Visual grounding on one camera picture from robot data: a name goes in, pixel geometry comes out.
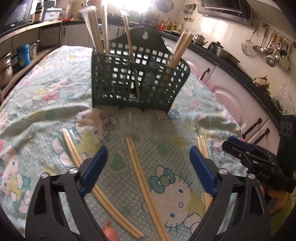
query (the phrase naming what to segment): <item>black countertop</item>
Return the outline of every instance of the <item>black countertop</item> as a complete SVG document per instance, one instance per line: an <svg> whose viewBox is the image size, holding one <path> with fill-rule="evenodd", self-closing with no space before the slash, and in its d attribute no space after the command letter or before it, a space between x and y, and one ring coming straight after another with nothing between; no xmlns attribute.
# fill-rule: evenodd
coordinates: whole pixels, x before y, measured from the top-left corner
<svg viewBox="0 0 296 241"><path fill-rule="evenodd" d="M168 33L160 32L159 34L162 37L171 39L173 41L177 41L178 37L173 36ZM207 49L200 47L195 44L190 44L188 49L192 50L196 54L200 55L213 65L216 65L227 72L231 77L233 77L238 83L240 83L254 98L255 100L262 106L264 111L268 114L272 122L275 124L277 129L279 130L279 123L281 119L281 114L275 105L271 102L271 98L263 93L253 82L250 76L244 73L242 70L232 66L225 60L211 53Z"/></svg>

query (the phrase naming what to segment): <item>bright light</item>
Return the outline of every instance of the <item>bright light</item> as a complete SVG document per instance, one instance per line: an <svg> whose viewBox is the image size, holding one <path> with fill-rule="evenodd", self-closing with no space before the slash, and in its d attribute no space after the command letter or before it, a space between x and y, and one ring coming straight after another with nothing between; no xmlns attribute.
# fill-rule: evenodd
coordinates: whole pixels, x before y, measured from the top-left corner
<svg viewBox="0 0 296 241"><path fill-rule="evenodd" d="M124 7L138 12L146 12L151 6L152 0L106 0L106 2L116 7Z"/></svg>

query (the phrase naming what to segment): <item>blue gripper pad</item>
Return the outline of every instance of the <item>blue gripper pad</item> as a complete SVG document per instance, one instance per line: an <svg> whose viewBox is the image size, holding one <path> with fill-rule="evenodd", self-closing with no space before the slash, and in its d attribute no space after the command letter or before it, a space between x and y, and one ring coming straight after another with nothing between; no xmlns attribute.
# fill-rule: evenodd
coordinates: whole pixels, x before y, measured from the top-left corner
<svg viewBox="0 0 296 241"><path fill-rule="evenodd" d="M81 188L79 193L81 196L85 196L90 193L101 174L107 159L108 159L108 151L106 147L101 147L99 151L92 158L92 162L87 168L86 172L81 178Z"/></svg>
<svg viewBox="0 0 296 241"><path fill-rule="evenodd" d="M216 178L204 162L204 158L196 146L191 147L189 157L203 188L212 197L215 197L218 193Z"/></svg>
<svg viewBox="0 0 296 241"><path fill-rule="evenodd" d="M251 152L251 145L249 143L246 143L240 139L237 139L235 137L229 137L228 141L232 144L244 149L245 151Z"/></svg>

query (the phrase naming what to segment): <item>cabinet handle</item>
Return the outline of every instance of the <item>cabinet handle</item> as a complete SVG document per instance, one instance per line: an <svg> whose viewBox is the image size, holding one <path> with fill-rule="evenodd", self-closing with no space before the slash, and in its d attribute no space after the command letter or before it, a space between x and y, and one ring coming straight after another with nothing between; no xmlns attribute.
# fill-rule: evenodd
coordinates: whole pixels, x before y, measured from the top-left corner
<svg viewBox="0 0 296 241"><path fill-rule="evenodd" d="M261 141L262 138L265 137L269 132L270 130L267 128L265 132L261 136L259 136L257 140L254 141L254 144L257 144L259 141Z"/></svg>
<svg viewBox="0 0 296 241"><path fill-rule="evenodd" d="M208 68L208 69L202 74L202 76L200 77L200 81L202 81L202 79L204 78L206 72L210 72L210 71L211 71L211 69Z"/></svg>
<svg viewBox="0 0 296 241"><path fill-rule="evenodd" d="M242 138L245 139L246 135L248 135L250 133L250 131L253 130L261 122L262 122L262 119L259 118L255 124L253 124L249 129L247 129L247 131L244 134L242 134Z"/></svg>

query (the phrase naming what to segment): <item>plastic bag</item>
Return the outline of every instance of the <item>plastic bag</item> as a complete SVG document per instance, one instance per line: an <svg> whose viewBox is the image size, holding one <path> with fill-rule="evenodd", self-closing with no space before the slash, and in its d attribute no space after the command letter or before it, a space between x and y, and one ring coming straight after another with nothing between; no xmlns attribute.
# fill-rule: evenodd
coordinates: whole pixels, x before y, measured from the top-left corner
<svg viewBox="0 0 296 241"><path fill-rule="evenodd" d="M289 92L289 82L280 85L279 91L272 98L272 102L282 115L294 115L294 102Z"/></svg>

